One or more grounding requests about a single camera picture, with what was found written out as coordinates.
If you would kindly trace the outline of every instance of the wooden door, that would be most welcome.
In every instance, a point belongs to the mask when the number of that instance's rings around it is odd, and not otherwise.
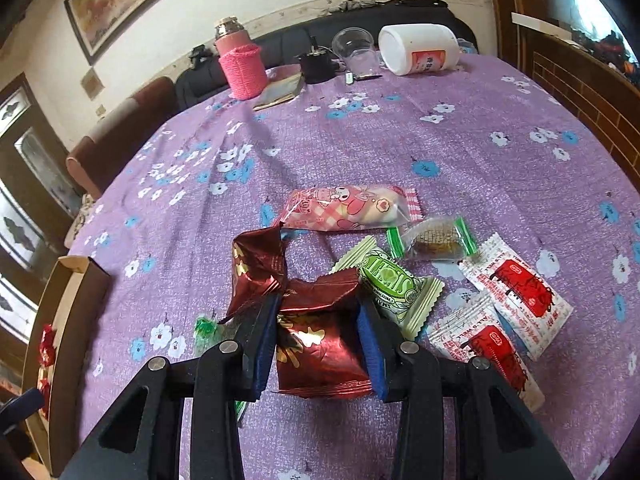
[[[0,360],[13,370],[81,205],[65,157],[26,78],[18,76],[0,91]]]

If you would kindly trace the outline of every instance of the clear plastic cup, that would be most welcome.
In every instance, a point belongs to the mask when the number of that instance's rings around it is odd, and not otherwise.
[[[344,61],[354,78],[363,79],[380,74],[380,62],[373,36],[363,28],[345,28],[335,35],[331,47]]]

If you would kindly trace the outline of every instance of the red label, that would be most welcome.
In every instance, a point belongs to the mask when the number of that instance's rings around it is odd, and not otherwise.
[[[409,74],[416,72],[435,72],[440,70],[447,53],[444,50],[419,50],[411,53],[411,70]]]

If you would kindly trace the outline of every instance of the frosted glass panel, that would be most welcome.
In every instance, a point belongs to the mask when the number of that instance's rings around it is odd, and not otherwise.
[[[69,216],[75,218],[80,211],[82,198],[66,174],[46,152],[33,128],[29,128],[20,139],[16,140],[15,149],[44,189]]]
[[[0,136],[30,106],[24,88],[18,88],[0,107]]]
[[[0,246],[25,270],[45,282],[56,263],[58,252],[43,232],[18,206],[0,182]]]
[[[0,325],[27,343],[38,307],[0,276]]]

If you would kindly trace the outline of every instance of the cardboard box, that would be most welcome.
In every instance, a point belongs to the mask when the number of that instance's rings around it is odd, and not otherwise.
[[[38,346],[43,327],[51,323],[56,330],[53,343],[56,362],[48,370],[51,384],[49,420],[39,412],[27,419],[42,463],[56,478],[78,450],[78,406],[84,356],[110,281],[110,276],[92,259],[62,256],[49,277],[33,324],[24,360],[23,391],[38,383]]]

